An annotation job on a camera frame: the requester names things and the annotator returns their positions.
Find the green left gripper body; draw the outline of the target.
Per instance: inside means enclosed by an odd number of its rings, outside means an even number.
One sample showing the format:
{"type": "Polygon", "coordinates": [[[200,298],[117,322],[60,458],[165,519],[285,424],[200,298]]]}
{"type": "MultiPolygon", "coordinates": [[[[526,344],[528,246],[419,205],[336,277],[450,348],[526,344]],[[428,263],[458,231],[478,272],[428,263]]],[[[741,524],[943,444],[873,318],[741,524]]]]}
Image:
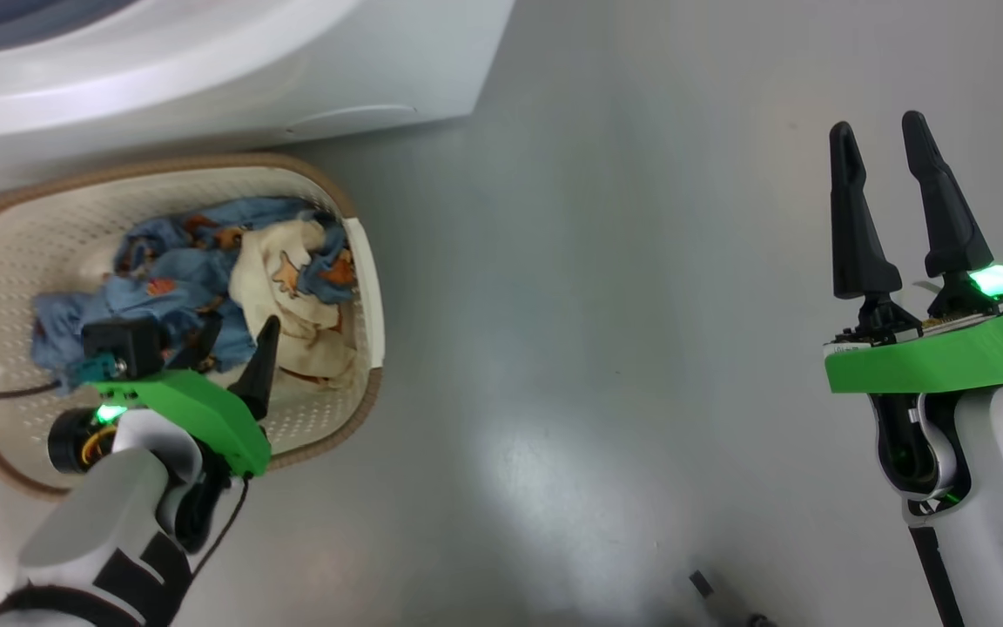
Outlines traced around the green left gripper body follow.
{"type": "Polygon", "coordinates": [[[238,397],[192,370],[166,370],[143,380],[96,381],[117,418],[114,451],[143,448],[175,462],[188,477],[200,469],[198,445],[226,461],[235,476],[262,476],[272,457],[261,423],[238,397]]]}

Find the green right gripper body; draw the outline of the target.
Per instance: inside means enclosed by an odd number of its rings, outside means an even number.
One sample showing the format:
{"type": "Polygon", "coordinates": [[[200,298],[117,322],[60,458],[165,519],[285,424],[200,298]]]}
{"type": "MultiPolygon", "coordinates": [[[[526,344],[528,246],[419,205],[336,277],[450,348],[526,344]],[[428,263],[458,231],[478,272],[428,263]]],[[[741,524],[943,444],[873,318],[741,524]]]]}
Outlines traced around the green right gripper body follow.
{"type": "Polygon", "coordinates": [[[1003,266],[946,279],[959,303],[936,300],[939,313],[919,328],[844,334],[824,346],[835,394],[919,395],[1003,385],[1003,266]]]}

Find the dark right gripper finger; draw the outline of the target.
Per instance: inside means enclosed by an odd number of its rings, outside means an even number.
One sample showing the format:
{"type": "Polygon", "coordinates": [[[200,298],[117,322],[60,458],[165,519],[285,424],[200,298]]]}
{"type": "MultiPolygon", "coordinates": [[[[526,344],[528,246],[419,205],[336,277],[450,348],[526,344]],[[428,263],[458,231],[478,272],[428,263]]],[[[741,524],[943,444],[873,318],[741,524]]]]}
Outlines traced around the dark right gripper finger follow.
{"type": "Polygon", "coordinates": [[[990,266],[994,261],[990,246],[922,112],[905,112],[902,132],[907,165],[922,193],[930,246],[925,255],[927,277],[990,266]]]}
{"type": "Polygon", "coordinates": [[[833,296],[852,300],[896,293],[903,282],[887,260],[865,195],[866,166],[851,124],[829,132],[833,296]]]}

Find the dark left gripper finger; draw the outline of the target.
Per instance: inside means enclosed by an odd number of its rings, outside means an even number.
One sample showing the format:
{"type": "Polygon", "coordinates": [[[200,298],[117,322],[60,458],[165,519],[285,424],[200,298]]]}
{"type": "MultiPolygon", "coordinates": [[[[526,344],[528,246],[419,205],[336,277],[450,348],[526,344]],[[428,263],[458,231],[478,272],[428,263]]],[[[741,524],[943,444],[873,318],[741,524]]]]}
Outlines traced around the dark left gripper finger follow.
{"type": "Polygon", "coordinates": [[[207,373],[215,367],[213,352],[222,328],[222,318],[212,311],[203,316],[202,321],[203,325],[185,339],[182,348],[172,357],[171,370],[207,373]]]}
{"type": "Polygon", "coordinates": [[[256,423],[266,418],[276,370],[279,334],[281,334],[279,317],[268,317],[256,337],[253,356],[246,363],[239,378],[228,386],[228,392],[246,405],[256,423]]]}

